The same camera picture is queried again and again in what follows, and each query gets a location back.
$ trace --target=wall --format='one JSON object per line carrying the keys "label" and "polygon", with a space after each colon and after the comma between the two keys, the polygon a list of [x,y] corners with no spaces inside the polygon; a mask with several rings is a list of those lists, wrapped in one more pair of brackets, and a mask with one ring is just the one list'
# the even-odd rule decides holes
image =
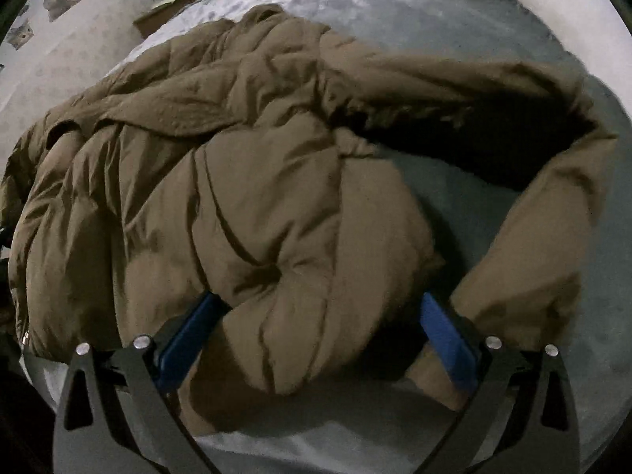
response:
{"label": "wall", "polygon": [[555,32],[632,118],[632,36],[610,0],[519,0]]}
{"label": "wall", "polygon": [[28,39],[0,45],[0,172],[15,142],[51,107],[94,85],[141,43],[133,21],[151,0],[29,0],[12,28],[28,21]]}

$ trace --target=jacket zipper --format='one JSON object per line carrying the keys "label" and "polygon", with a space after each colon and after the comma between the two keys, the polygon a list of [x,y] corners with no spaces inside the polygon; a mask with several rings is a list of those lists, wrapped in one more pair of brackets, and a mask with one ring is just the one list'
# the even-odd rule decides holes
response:
{"label": "jacket zipper", "polygon": [[24,348],[28,346],[28,337],[29,337],[28,328],[26,328],[26,331],[24,332],[24,335],[22,336],[22,340],[20,341],[20,344],[22,346],[21,347],[22,351],[24,351]]}

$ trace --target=bedsheet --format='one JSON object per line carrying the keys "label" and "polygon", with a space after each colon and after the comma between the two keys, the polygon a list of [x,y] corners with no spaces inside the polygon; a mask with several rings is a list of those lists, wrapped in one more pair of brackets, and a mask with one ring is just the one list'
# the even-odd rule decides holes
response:
{"label": "bedsheet", "polygon": [[[523,59],[584,70],[516,0],[202,0],[149,37],[126,61],[205,21],[239,19],[255,4],[296,15],[391,50],[453,58]],[[620,134],[612,190],[585,270],[573,329],[561,350],[576,397],[586,469],[632,406],[632,132],[617,98],[587,77],[595,104]],[[487,251],[517,194],[440,161],[387,151],[421,202],[442,223],[464,269]],[[27,362],[41,362],[27,359]],[[55,399],[63,367],[35,369]],[[405,384],[322,382],[266,411],[246,429],[198,439],[225,473],[411,472],[454,414]]]}

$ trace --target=brown puffer jacket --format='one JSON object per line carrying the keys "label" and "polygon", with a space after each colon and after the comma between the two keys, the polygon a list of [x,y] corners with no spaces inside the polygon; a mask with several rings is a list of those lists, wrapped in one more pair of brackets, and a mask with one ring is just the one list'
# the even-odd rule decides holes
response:
{"label": "brown puffer jacket", "polygon": [[[234,310],[180,391],[194,433],[334,372],[442,264],[371,140],[529,185],[453,304],[481,331],[540,347],[574,308],[614,144],[580,82],[384,55],[276,6],[201,25],[17,144],[0,218],[17,224],[18,336],[67,361],[79,342],[128,344],[219,294]],[[426,351],[410,375],[456,406],[437,365]]]}

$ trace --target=silver bolt head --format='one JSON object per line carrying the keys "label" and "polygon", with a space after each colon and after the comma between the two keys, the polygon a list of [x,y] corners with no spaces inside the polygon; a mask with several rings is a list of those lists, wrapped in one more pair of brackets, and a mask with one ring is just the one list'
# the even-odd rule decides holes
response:
{"label": "silver bolt head", "polygon": [[90,345],[87,342],[82,342],[75,348],[75,351],[77,351],[77,354],[80,356],[83,356],[84,354],[88,354],[90,352]]}
{"label": "silver bolt head", "polygon": [[149,335],[139,335],[134,339],[134,347],[137,350],[144,350],[148,348],[152,343],[152,338]]}
{"label": "silver bolt head", "polygon": [[485,339],[485,345],[491,350],[499,350],[502,347],[502,340],[491,335]]}
{"label": "silver bolt head", "polygon": [[549,356],[557,356],[559,354],[559,349],[557,349],[553,344],[548,344],[544,348],[544,352]]}

